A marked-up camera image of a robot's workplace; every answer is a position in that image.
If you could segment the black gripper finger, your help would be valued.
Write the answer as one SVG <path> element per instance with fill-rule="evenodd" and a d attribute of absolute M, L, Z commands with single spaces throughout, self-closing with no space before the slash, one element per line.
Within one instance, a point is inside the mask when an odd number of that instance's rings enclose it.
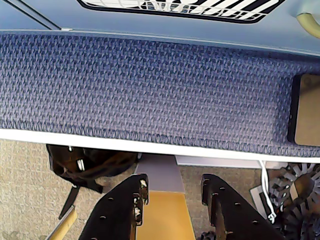
<path fill-rule="evenodd" d="M 217 175 L 202 175 L 201 201 L 207 206 L 217 240 L 284 239 L 246 199 Z"/>
<path fill-rule="evenodd" d="M 135 240 L 149 202 L 145 173 L 133 174 L 106 193 L 94 206 L 80 240 Z"/>

